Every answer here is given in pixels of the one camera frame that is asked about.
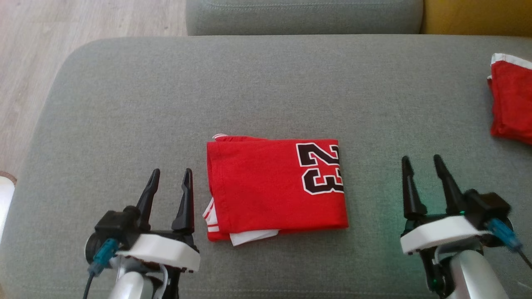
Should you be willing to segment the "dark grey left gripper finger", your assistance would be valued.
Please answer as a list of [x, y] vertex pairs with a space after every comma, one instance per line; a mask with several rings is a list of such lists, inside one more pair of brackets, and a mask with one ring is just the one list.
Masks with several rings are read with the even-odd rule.
[[183, 194], [177, 215], [172, 222], [171, 229], [178, 233], [192, 234], [195, 231], [195, 209], [193, 172], [190, 168], [185, 170], [181, 189]]
[[140, 216], [137, 223], [139, 229], [142, 232], [148, 232], [151, 229], [149, 219], [152, 211], [154, 195], [158, 191], [158, 182], [160, 179], [160, 174], [160, 169], [153, 170], [136, 206], [136, 208], [138, 208], [140, 212]]

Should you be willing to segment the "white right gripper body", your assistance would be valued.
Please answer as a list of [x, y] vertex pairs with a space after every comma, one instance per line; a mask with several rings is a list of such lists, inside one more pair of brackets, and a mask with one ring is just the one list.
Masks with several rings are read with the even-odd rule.
[[438, 297], [490, 297], [492, 267], [484, 248], [492, 233], [476, 229], [465, 216], [445, 216], [414, 226], [401, 235], [406, 255], [422, 261], [428, 291]]

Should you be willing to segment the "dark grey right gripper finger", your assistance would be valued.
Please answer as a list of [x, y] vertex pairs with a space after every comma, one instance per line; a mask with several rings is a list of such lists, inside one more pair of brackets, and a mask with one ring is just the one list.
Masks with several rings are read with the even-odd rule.
[[401, 159], [401, 181], [404, 217], [407, 220], [418, 220], [427, 214], [427, 208], [420, 200], [414, 182], [414, 170], [408, 156]]
[[467, 210], [464, 195], [454, 180], [452, 174], [447, 169], [441, 155], [435, 154], [433, 161], [437, 176], [441, 180], [446, 202], [446, 213], [448, 215], [464, 215]]

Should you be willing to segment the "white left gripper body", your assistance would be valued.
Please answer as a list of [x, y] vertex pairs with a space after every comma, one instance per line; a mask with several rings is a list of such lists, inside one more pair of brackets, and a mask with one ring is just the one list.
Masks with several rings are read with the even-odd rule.
[[118, 250], [116, 299], [178, 299], [185, 272], [197, 272], [201, 256], [193, 246], [144, 233], [128, 250]]

